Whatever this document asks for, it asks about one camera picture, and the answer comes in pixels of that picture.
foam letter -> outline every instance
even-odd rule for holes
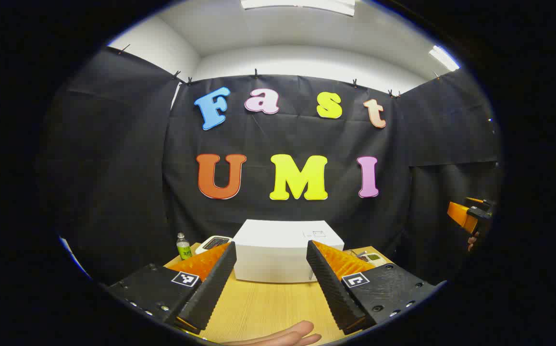
[[[304,194],[306,199],[327,199],[328,195],[324,190],[324,165],[327,164],[326,157],[318,155],[310,156],[301,172],[291,155],[273,155],[272,162],[276,166],[276,180],[273,192],[269,194],[269,198],[280,201],[287,200],[289,194],[286,192],[286,183],[288,183],[295,199],[299,199],[306,184],[308,185],[308,190]]]
[[[374,174],[374,166],[376,166],[376,158],[372,156],[361,156],[357,159],[361,166],[361,190],[359,197],[376,197],[378,189],[376,188],[376,175]]]
[[[199,162],[199,190],[209,198],[230,199],[237,195],[241,185],[241,165],[246,162],[244,155],[227,155],[229,163],[229,184],[222,188],[214,183],[214,170],[220,156],[215,154],[201,154],[197,156]]]
[[[368,108],[368,114],[370,114],[370,122],[372,122],[372,125],[378,128],[383,128],[387,125],[387,122],[381,119],[383,106],[376,103],[376,100],[371,99],[365,101],[363,106]]]
[[[338,94],[331,92],[321,92],[317,96],[319,106],[317,106],[318,115],[323,118],[339,118],[342,115],[342,107],[338,105],[342,100]]]
[[[218,90],[214,90],[209,94],[199,97],[195,101],[195,106],[201,108],[201,114],[203,114],[203,130],[209,130],[210,128],[220,125],[227,118],[222,114],[218,114],[218,110],[227,110],[227,101],[223,96],[228,96],[231,91],[226,87],[221,87]]]
[[[243,106],[249,111],[263,111],[265,114],[276,114],[278,108],[278,93],[270,88],[256,88],[250,92],[251,97]]]

black fabric backdrop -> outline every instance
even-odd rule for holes
[[[172,259],[177,232],[192,242],[234,236],[245,219],[326,220],[346,247],[372,245],[427,281],[455,272],[462,239],[445,236],[451,226],[446,207],[462,195],[492,197],[479,185],[483,168],[439,180],[443,168],[410,167],[461,169],[464,162],[497,159],[490,108],[466,72],[445,74],[398,99],[314,77],[208,79],[181,85],[170,112],[176,86],[161,68],[106,48],[58,93],[47,116],[37,162],[44,211],[95,280],[111,284],[150,261]],[[227,119],[203,131],[194,101],[222,86],[231,91]],[[250,91],[261,87],[280,95],[277,114],[243,107]],[[339,94],[341,118],[318,116],[323,91]],[[383,105],[385,128],[370,123],[363,107],[369,99]],[[199,191],[196,157],[204,153],[221,157],[217,186],[228,182],[225,156],[247,157],[232,199],[210,199]],[[293,156],[299,169],[311,155],[326,156],[328,199],[269,199],[275,181],[270,159],[276,154]],[[359,156],[378,159],[378,197],[358,196]],[[445,194],[455,188],[460,193]],[[433,263],[425,262],[429,256]]]

pink letter i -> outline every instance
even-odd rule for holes
[[[376,175],[374,166],[376,166],[376,158],[372,156],[361,156],[357,159],[361,166],[361,190],[359,197],[376,197],[378,196],[378,189],[376,188]]]

ceiling light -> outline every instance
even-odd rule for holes
[[[455,71],[459,68],[459,66],[453,61],[451,56],[445,52],[444,49],[440,48],[439,46],[434,46],[432,50],[430,50],[430,54],[432,57],[438,59],[444,66],[446,66],[450,71]]]
[[[243,9],[257,9],[259,7],[290,6],[310,7],[353,17],[355,15],[355,0],[241,0]]]

ceiling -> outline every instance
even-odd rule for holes
[[[205,57],[231,49],[276,44],[320,46],[370,55],[418,74],[449,72],[429,54],[437,42],[396,13],[357,0],[355,15],[301,7],[245,11],[240,0],[188,0],[159,14]]]

